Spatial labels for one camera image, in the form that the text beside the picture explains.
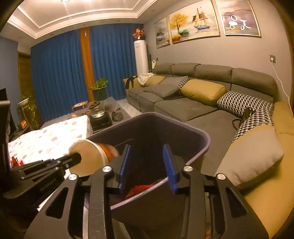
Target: framed painting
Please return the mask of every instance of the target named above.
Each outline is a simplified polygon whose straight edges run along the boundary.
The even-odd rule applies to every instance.
[[[249,0],[216,0],[225,35],[261,36]]]
[[[161,48],[170,45],[167,17],[154,23],[156,33],[156,47]]]
[[[211,0],[201,0],[169,15],[172,42],[220,36]]]

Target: blue gripper pad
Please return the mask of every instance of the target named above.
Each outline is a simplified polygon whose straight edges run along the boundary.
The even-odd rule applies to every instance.
[[[124,189],[125,186],[126,186],[126,180],[127,180],[127,177],[128,177],[128,168],[129,168],[129,165],[130,165],[130,149],[131,149],[131,146],[128,145],[127,146],[127,149],[125,151],[125,157],[123,159],[123,164],[121,166],[121,169],[119,171],[119,185],[118,185],[118,188],[120,190]]]
[[[176,194],[178,191],[177,182],[179,178],[179,171],[175,168],[173,155],[169,145],[163,145],[163,161],[166,168],[166,174],[168,176],[169,186],[172,192]]]

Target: silver screw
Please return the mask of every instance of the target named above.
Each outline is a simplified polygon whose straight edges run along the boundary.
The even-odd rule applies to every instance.
[[[74,181],[78,178],[78,176],[76,174],[71,174],[69,175],[69,180]]]
[[[110,167],[110,166],[105,166],[102,168],[103,172],[110,172],[111,170],[112,170],[112,167]]]
[[[219,180],[225,180],[225,179],[226,179],[226,176],[225,176],[224,174],[222,174],[222,173],[219,173],[219,174],[217,175],[217,178],[218,178]]]
[[[191,171],[193,171],[193,168],[191,166],[185,166],[184,171],[191,172]]]

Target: orange curtain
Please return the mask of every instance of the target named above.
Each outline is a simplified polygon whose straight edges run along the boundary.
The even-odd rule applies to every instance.
[[[82,58],[83,58],[83,67],[85,82],[87,86],[87,92],[89,96],[89,101],[94,101],[94,96],[90,87],[94,83],[94,73],[92,67],[92,58],[91,58],[91,48],[90,48],[90,29],[88,27],[80,29],[80,40],[82,48]]]

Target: backrest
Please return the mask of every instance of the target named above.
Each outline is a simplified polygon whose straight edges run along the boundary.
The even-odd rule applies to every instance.
[[[198,79],[222,84],[229,91],[231,87],[232,67],[219,65],[198,65],[195,67],[195,76]]]
[[[257,71],[234,68],[231,90],[273,102],[276,95],[275,78]]]
[[[173,76],[189,76],[196,77],[195,67],[200,65],[199,63],[178,63],[171,66],[171,72]]]
[[[170,68],[172,65],[174,65],[174,63],[158,64],[154,68],[154,73],[157,75],[171,77],[171,76],[173,76],[173,74],[171,72],[171,68]]]

